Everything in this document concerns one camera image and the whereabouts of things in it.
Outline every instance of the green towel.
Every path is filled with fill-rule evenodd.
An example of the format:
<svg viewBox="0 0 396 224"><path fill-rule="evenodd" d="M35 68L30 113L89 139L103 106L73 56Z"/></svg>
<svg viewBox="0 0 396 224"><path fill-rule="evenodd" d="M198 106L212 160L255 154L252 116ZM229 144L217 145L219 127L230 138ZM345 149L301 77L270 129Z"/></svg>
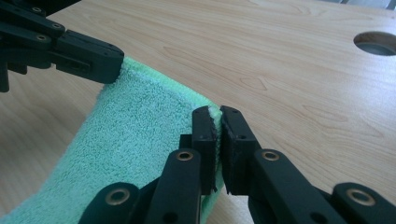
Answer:
<svg viewBox="0 0 396 224"><path fill-rule="evenodd" d="M41 190L0 219L0 223L78 223L103 187L116 182L142 188L161 175L179 136L191 133L191 112L209 105L220 130L219 107L197 92L130 58L119 79L105 85ZM217 187L222 187L220 166ZM205 223L219 191L203 196Z"/></svg>

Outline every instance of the screw hole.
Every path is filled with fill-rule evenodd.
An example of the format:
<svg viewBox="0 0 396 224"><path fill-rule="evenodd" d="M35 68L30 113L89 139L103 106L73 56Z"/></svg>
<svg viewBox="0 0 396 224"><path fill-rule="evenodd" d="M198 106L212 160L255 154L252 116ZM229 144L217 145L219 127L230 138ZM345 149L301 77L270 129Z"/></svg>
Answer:
<svg viewBox="0 0 396 224"><path fill-rule="evenodd" d="M180 161L189 161L192 159L193 154L188 151L182 151L177 154L177 159Z"/></svg>
<svg viewBox="0 0 396 224"><path fill-rule="evenodd" d="M113 189L106 196L106 203L110 205L119 205L125 203L129 199L130 193L128 189Z"/></svg>
<svg viewBox="0 0 396 224"><path fill-rule="evenodd" d="M41 41L47 39L44 35L37 35L36 38L37 38L38 40L41 40Z"/></svg>
<svg viewBox="0 0 396 224"><path fill-rule="evenodd" d="M53 28L56 28L56 29L62 28L62 26L61 26L60 24L58 24L58 23L53 23L53 24L52 24L52 27L53 27Z"/></svg>
<svg viewBox="0 0 396 224"><path fill-rule="evenodd" d="M360 189L348 189L346 195L355 203L359 203L364 206L375 205L375 199L370 194Z"/></svg>
<svg viewBox="0 0 396 224"><path fill-rule="evenodd" d="M327 223L327 218L323 216L321 213L311 213L311 218L312 220L314 220L316 223L319 224Z"/></svg>
<svg viewBox="0 0 396 224"><path fill-rule="evenodd" d="M169 212L163 215L163 221L165 223L175 223L178 220L178 216L176 213Z"/></svg>
<svg viewBox="0 0 396 224"><path fill-rule="evenodd" d="M32 7L33 12L41 12L41 8L39 7Z"/></svg>
<svg viewBox="0 0 396 224"><path fill-rule="evenodd" d="M279 160L279 155L272 151L265 151L262 153L262 157L268 161L277 161Z"/></svg>

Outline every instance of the wooden tabletop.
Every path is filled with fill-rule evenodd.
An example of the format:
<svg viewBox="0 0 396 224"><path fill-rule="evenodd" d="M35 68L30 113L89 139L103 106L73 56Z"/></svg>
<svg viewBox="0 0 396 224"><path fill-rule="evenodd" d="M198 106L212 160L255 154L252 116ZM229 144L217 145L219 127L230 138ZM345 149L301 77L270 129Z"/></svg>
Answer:
<svg viewBox="0 0 396 224"><path fill-rule="evenodd" d="M396 56L357 34L396 34L396 12L309 0L84 0L50 19L242 111L262 147L316 187L356 182L396 203ZM102 85L56 71L10 73L0 94L0 216L35 193ZM208 223L251 223L221 194Z"/></svg>

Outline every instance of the circular hole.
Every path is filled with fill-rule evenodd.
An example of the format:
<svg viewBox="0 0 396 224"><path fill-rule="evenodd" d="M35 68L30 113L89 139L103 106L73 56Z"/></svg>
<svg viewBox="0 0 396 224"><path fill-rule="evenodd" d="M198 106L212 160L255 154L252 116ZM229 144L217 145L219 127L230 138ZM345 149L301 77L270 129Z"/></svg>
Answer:
<svg viewBox="0 0 396 224"><path fill-rule="evenodd" d="M52 27L53 27L53 28L56 28L56 29L62 28L62 26L61 26L60 24L58 24L58 23L53 23L53 24L52 24Z"/></svg>
<svg viewBox="0 0 396 224"><path fill-rule="evenodd" d="M124 192L115 192L111 195L111 200L114 201L119 201L120 199L122 199L125 196Z"/></svg>
<svg viewBox="0 0 396 224"><path fill-rule="evenodd" d="M348 189L346 195L355 203L359 203L364 206L375 205L375 199L370 194L360 189Z"/></svg>
<svg viewBox="0 0 396 224"><path fill-rule="evenodd" d="M175 223L177 222L178 216L176 213L169 212L163 215L163 221L165 223Z"/></svg>
<svg viewBox="0 0 396 224"><path fill-rule="evenodd" d="M192 157L193 157L192 153L188 151L179 152L177 154L177 159L180 161L189 161L192 159Z"/></svg>
<svg viewBox="0 0 396 224"><path fill-rule="evenodd" d="M47 39L44 35L37 35L36 38L38 40L46 40Z"/></svg>
<svg viewBox="0 0 396 224"><path fill-rule="evenodd" d="M356 47L371 54L396 55L396 35L383 32L366 32L356 35L353 42Z"/></svg>
<svg viewBox="0 0 396 224"><path fill-rule="evenodd" d="M327 223L327 218L323 216L321 213L311 213L311 218L314 220L316 223Z"/></svg>
<svg viewBox="0 0 396 224"><path fill-rule="evenodd" d="M277 161L279 160L279 155L272 151L265 151L262 153L262 157L268 161Z"/></svg>
<svg viewBox="0 0 396 224"><path fill-rule="evenodd" d="M39 8L39 7L32 7L32 10L34 12L41 12L41 8Z"/></svg>
<svg viewBox="0 0 396 224"><path fill-rule="evenodd" d="M129 199L130 193L128 189L113 189L106 196L106 203L110 205L119 205L125 203Z"/></svg>

